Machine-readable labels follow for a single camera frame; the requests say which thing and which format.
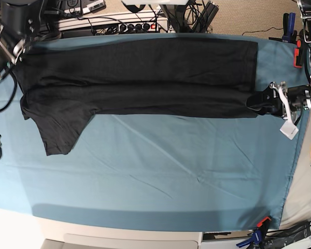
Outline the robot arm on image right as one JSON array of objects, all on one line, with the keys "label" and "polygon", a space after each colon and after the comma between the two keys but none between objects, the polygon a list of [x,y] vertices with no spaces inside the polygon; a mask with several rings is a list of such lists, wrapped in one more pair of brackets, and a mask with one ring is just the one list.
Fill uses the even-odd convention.
[{"label": "robot arm on image right", "polygon": [[273,115],[284,120],[291,119],[297,125],[304,110],[311,109],[311,1],[296,1],[301,12],[303,29],[294,29],[294,13],[283,17],[284,35],[282,40],[296,45],[293,66],[303,69],[307,85],[286,87],[271,82],[264,91],[258,91],[247,99],[246,106],[258,115]]}]

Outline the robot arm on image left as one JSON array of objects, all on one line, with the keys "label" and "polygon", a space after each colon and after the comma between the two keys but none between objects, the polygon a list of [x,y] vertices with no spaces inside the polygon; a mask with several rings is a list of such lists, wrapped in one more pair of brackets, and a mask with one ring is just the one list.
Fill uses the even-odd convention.
[{"label": "robot arm on image left", "polygon": [[61,31],[50,31],[39,36],[47,5],[47,1],[0,1],[0,83],[7,76],[13,80],[11,96],[6,105],[0,108],[0,113],[15,98],[20,83],[14,69],[23,61],[33,44],[62,36]]}]

